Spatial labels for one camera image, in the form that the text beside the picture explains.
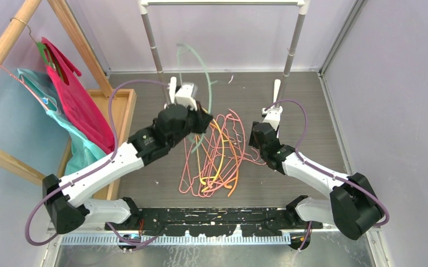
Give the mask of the mint green plastic hanger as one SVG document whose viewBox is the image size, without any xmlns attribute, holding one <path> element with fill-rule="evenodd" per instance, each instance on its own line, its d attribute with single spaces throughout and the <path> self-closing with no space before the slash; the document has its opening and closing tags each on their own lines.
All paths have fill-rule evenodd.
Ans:
<svg viewBox="0 0 428 267">
<path fill-rule="evenodd" d="M 206 64 L 204 63 L 201 56 L 196 52 L 196 50 L 193 47 L 191 47 L 190 45 L 188 45 L 186 43 L 177 43 L 176 46 L 178 47 L 177 52 L 176 52 L 176 59 L 177 59 L 177 67 L 178 67 L 178 76 L 180 78 L 180 81 L 182 81 L 181 54 L 182 54 L 183 49 L 186 49 L 188 52 L 192 53 L 197 58 L 200 65 L 202 66 L 202 70 L 206 76 L 206 81 L 207 81 L 207 85 L 208 85 L 208 109 L 207 109 L 207 112 L 211 113 L 211 111 L 212 111 L 212 85 L 214 83 L 211 81 L 210 75 L 207 71 Z"/>
</svg>

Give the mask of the orange plastic hanger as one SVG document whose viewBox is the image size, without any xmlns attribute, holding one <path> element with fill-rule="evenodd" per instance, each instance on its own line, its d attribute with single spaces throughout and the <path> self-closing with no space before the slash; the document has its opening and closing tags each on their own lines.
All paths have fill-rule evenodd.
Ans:
<svg viewBox="0 0 428 267">
<path fill-rule="evenodd" d="M 225 127 L 221 127 L 223 130 L 223 133 L 229 132 Z M 223 172 L 222 177 L 224 179 L 224 182 L 222 183 L 223 186 L 219 187 L 216 191 L 220 189 L 227 189 L 228 190 L 228 196 L 231 196 L 233 192 L 236 190 L 238 178 L 240 176 L 240 165 L 238 165 L 238 162 L 234 159 L 230 159 L 230 156 L 232 156 L 231 151 L 228 147 L 228 143 L 225 143 L 226 151 L 225 151 L 225 159 L 224 159 L 224 166 L 223 166 Z"/>
</svg>

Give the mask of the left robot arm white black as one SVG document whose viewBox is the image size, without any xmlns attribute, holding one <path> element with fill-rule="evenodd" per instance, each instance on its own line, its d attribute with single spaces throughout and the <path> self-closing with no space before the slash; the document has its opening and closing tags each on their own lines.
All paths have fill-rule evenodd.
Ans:
<svg viewBox="0 0 428 267">
<path fill-rule="evenodd" d="M 166 156 L 189 134 L 205 133 L 213 117 L 200 103 L 195 109 L 171 104 L 153 123 L 138 130 L 114 152 L 70 175 L 51 174 L 42 181 L 44 206 L 58 234 L 67 234 L 86 224 L 111 223 L 135 229 L 141 216 L 129 197 L 93 200 L 97 191 Z"/>
</svg>

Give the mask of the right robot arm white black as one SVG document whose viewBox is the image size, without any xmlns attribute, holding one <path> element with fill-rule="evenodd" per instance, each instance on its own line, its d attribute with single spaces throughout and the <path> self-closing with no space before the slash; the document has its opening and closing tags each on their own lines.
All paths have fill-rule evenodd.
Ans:
<svg viewBox="0 0 428 267">
<path fill-rule="evenodd" d="M 363 174 L 347 175 L 310 160 L 294 147 L 281 144 L 267 122 L 253 122 L 249 144 L 258 149 L 270 169 L 308 184 L 327 198 L 297 198 L 287 213 L 293 228 L 315 221 L 334 225 L 347 238 L 357 240 L 373 226 L 388 222 L 388 211 Z"/>
</svg>

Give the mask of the red garment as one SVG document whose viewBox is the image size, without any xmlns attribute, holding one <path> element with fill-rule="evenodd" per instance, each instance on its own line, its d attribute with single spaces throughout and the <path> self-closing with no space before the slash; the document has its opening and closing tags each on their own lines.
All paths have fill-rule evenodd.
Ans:
<svg viewBox="0 0 428 267">
<path fill-rule="evenodd" d="M 78 77 L 81 71 L 48 39 L 41 38 L 56 68 L 47 67 L 68 120 L 105 154 L 115 149 L 115 139 L 105 117 Z"/>
</svg>

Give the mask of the teal garment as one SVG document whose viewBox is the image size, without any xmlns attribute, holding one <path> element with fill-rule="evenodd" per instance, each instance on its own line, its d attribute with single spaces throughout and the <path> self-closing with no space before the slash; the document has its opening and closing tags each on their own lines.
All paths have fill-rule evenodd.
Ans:
<svg viewBox="0 0 428 267">
<path fill-rule="evenodd" d="M 66 163 L 65 175 L 77 172 L 106 156 L 101 148 L 90 141 L 83 132 L 68 120 L 63 112 L 57 90 L 47 74 L 23 68 L 18 68 L 17 74 L 18 78 L 23 79 L 27 86 L 44 102 L 47 102 L 49 110 L 46 111 L 46 114 L 69 133 L 72 156 Z"/>
</svg>

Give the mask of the metal clothes rack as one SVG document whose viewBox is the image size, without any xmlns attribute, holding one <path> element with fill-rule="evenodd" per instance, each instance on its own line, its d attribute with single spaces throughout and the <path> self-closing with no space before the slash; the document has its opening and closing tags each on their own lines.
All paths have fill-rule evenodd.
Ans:
<svg viewBox="0 0 428 267">
<path fill-rule="evenodd" d="M 277 71 L 267 81 L 281 106 L 309 1 L 137 1 L 150 55 L 159 78 L 178 73 L 177 43 L 186 43 L 215 72 Z M 181 72 L 202 66 L 186 49 Z"/>
</svg>

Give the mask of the green hanger gold hook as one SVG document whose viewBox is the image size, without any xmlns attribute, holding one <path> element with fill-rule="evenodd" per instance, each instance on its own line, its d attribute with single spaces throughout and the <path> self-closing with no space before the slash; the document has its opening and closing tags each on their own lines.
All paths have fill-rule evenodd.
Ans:
<svg viewBox="0 0 428 267">
<path fill-rule="evenodd" d="M 60 77 L 63 80 L 63 74 L 62 74 L 61 68 L 60 68 L 58 62 L 55 61 L 55 58 L 53 57 L 53 54 L 51 53 L 49 48 L 45 44 L 43 44 L 42 42 L 38 42 L 32 36 L 32 29 L 30 28 L 30 26 L 25 21 L 23 21 L 22 19 L 16 18 L 16 17 L 12 17 L 10 19 L 10 21 L 13 21 L 13 20 L 21 22 L 22 24 L 25 25 L 25 27 L 28 28 L 28 35 L 31 38 L 31 40 L 34 42 L 36 47 L 38 48 L 39 54 L 40 54 L 41 58 L 43 59 L 43 62 L 45 63 L 45 65 L 50 66 L 54 71 L 57 72 L 58 77 Z"/>
</svg>

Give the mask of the pink hanger on wood rack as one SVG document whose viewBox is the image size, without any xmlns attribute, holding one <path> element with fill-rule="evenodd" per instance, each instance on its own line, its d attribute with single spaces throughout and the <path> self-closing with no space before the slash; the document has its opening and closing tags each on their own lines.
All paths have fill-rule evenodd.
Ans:
<svg viewBox="0 0 428 267">
<path fill-rule="evenodd" d="M 39 102 L 39 104 L 46 110 L 48 111 L 49 108 L 47 107 L 47 102 L 44 102 L 42 100 L 42 98 L 40 98 L 29 86 L 27 86 L 24 82 L 23 79 L 18 78 L 16 75 L 14 75 L 12 72 L 10 72 L 9 70 L 7 70 L 5 67 L 3 67 L 0 64 L 0 69 L 4 70 L 5 72 L 7 72 L 14 80 L 18 81 L 21 85 L 23 85 L 27 91 Z"/>
</svg>

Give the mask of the aluminium frame rail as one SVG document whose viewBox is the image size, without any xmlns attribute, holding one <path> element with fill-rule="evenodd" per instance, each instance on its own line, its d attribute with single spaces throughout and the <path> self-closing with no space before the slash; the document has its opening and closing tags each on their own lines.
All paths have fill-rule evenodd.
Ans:
<svg viewBox="0 0 428 267">
<path fill-rule="evenodd" d="M 118 245 L 127 250 L 141 245 L 273 245 L 286 244 L 296 249 L 301 244 L 301 238 L 306 234 L 305 230 L 287 230 L 279 236 L 253 236 L 243 237 L 240 229 L 236 229 L 231 236 L 198 237 L 185 234 L 184 236 L 147 236 L 141 232 L 106 230 L 105 223 L 84 224 L 78 229 L 67 233 L 58 234 L 63 241 L 70 244 L 86 245 Z"/>
</svg>

